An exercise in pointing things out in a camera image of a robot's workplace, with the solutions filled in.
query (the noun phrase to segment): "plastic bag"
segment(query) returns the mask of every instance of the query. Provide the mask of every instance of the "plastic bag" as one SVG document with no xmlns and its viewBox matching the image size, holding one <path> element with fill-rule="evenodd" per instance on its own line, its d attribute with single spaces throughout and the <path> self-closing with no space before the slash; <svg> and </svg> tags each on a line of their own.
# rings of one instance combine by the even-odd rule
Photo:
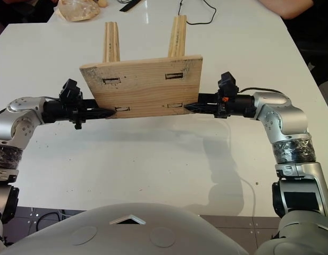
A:
<svg viewBox="0 0 328 255">
<path fill-rule="evenodd" d="M 100 13 L 93 0 L 59 0 L 57 8 L 67 21 L 89 20 Z"/>
</svg>

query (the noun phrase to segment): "gray floor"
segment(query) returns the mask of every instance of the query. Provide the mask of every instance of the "gray floor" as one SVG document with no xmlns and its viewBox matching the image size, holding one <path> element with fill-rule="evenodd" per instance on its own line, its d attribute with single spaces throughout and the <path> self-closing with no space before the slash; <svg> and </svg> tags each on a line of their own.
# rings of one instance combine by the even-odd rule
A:
<svg viewBox="0 0 328 255">
<path fill-rule="evenodd" d="M 38 219 L 47 213 L 58 212 L 57 209 L 18 207 L 13 218 L 4 225 L 4 236 L 8 242 L 18 240 L 34 233 Z M 82 211 L 66 210 L 66 215 L 75 215 Z M 277 217 L 235 217 L 235 216 L 201 216 L 228 237 L 239 243 L 250 254 L 258 246 L 277 234 L 280 219 Z M 56 215 L 49 215 L 39 222 L 39 229 L 58 222 Z"/>
</svg>

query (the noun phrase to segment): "wood grain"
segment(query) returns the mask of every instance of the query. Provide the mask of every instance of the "wood grain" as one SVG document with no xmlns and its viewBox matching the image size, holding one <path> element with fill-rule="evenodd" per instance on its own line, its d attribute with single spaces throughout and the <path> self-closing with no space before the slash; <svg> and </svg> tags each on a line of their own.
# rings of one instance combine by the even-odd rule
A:
<svg viewBox="0 0 328 255">
<path fill-rule="evenodd" d="M 119 31 L 116 22 L 105 23 L 103 62 L 120 61 Z"/>
<path fill-rule="evenodd" d="M 186 15 L 174 17 L 168 57 L 180 57 L 185 54 Z"/>
<path fill-rule="evenodd" d="M 198 100 L 203 58 L 185 56 L 84 65 L 80 71 L 97 104 L 115 118 L 189 113 Z"/>
</svg>

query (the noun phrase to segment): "rectangular slot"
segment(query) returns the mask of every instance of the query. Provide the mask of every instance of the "rectangular slot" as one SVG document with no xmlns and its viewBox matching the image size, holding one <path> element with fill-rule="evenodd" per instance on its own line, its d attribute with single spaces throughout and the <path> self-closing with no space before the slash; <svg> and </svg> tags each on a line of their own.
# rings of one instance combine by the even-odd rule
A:
<svg viewBox="0 0 328 255">
<path fill-rule="evenodd" d="M 103 78 L 102 79 L 104 84 L 112 84 L 112 83 L 120 83 L 120 78 Z"/>
<path fill-rule="evenodd" d="M 183 107 L 183 103 L 168 104 L 167 107 L 168 108 L 179 108 L 179 107 Z"/>
<path fill-rule="evenodd" d="M 166 73 L 165 79 L 166 80 L 172 80 L 172 79 L 182 79 L 183 73 Z"/>
<path fill-rule="evenodd" d="M 116 107 L 115 110 L 117 112 L 127 112 L 130 111 L 131 109 L 129 107 Z"/>
</svg>

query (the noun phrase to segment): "person's arm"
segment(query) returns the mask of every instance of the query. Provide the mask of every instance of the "person's arm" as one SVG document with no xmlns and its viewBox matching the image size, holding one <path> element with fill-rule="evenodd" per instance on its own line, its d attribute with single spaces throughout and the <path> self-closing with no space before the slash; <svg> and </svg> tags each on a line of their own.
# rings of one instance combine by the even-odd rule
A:
<svg viewBox="0 0 328 255">
<path fill-rule="evenodd" d="M 285 20 L 291 20 L 314 5 L 313 0 L 259 0 Z"/>
</svg>

